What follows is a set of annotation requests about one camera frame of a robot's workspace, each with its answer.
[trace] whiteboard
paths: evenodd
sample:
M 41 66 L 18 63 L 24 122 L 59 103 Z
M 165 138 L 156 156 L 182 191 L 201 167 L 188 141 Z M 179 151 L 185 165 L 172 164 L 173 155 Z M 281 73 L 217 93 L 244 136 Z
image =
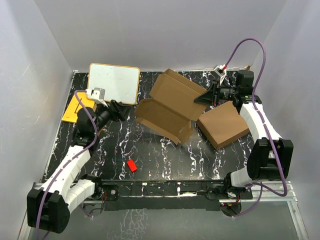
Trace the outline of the whiteboard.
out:
M 105 90 L 104 100 L 116 100 L 123 104 L 137 102 L 140 69 L 132 66 L 91 63 L 88 76 L 88 89 Z

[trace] gray floor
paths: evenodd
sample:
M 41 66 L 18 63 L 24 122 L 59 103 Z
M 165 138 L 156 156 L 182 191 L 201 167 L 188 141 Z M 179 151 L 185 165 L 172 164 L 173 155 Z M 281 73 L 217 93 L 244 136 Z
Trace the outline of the gray floor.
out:
M 253 203 L 246 202 L 243 209 Z M 34 240 L 31 230 L 28 240 Z M 103 212 L 94 220 L 75 210 L 61 234 L 50 233 L 47 240 L 297 240 L 288 204 L 261 202 L 258 207 L 234 220 L 219 211 L 122 210 Z

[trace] red block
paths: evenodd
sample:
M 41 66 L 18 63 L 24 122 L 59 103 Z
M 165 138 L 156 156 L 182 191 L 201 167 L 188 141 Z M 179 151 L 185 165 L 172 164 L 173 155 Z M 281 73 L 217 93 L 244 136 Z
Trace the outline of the red block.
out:
M 135 172 L 135 171 L 137 171 L 138 170 L 138 168 L 137 168 L 137 166 L 136 166 L 136 164 L 135 164 L 135 162 L 132 160 L 132 159 L 130 159 L 129 161 L 127 161 L 126 162 L 127 164 L 128 164 L 128 166 L 129 166 L 129 168 L 130 168 L 130 171 L 131 172 Z

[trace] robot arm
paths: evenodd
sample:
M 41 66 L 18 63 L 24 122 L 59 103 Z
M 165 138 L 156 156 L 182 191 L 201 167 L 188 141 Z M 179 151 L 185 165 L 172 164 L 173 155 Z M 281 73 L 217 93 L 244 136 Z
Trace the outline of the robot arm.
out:
M 129 106 L 112 100 L 106 103 L 104 89 L 95 88 L 86 91 L 89 98 L 97 103 L 95 111 L 86 108 L 94 119 L 98 131 L 109 121 L 125 121 L 129 114 Z M 55 233 L 61 233 L 67 226 L 70 214 L 88 197 L 99 198 L 101 195 L 101 180 L 99 177 L 85 175 L 74 184 L 82 167 L 94 154 L 99 141 L 96 141 L 89 149 L 95 138 L 94 127 L 84 111 L 77 113 L 77 122 L 71 146 L 53 175 L 41 186 L 40 189 L 31 189 L 27 195 L 27 220 L 30 227 L 36 227 L 37 215 L 41 206 L 41 200 L 47 191 L 44 205 L 41 210 L 39 228 Z
M 224 190 L 245 188 L 250 183 L 259 180 L 281 179 L 270 141 L 273 141 L 276 146 L 282 171 L 286 178 L 289 173 L 294 146 L 291 140 L 282 139 L 275 131 L 263 110 L 262 102 L 258 96 L 254 97 L 255 105 L 262 114 L 264 122 L 262 122 L 257 110 L 254 108 L 252 101 L 254 73 L 249 70 L 239 70 L 234 86 L 222 86 L 221 83 L 226 76 L 225 67 L 223 65 L 216 66 L 213 71 L 215 80 L 207 91 L 198 96 L 194 102 L 215 106 L 219 99 L 232 101 L 238 113 L 247 123 L 255 142 L 248 157 L 247 166 L 227 174 L 224 179 Z M 271 139 L 268 139 L 265 125 L 270 132 Z

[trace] wall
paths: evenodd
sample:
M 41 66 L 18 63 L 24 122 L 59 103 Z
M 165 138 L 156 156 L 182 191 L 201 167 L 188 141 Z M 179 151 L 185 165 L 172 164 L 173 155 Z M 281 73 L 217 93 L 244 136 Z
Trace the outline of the wall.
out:
M 17 239 L 39 182 L 72 70 L 33 0 L 0 1 L 0 233 Z
M 224 64 L 247 37 L 264 41 L 286 0 L 35 0 L 67 62 L 143 71 Z M 245 43 L 230 66 L 251 65 L 258 46 Z
M 320 2 L 289 0 L 270 31 L 257 88 L 274 128 L 294 144 L 288 179 L 311 240 L 319 239 Z M 258 73 L 260 53 L 253 64 Z

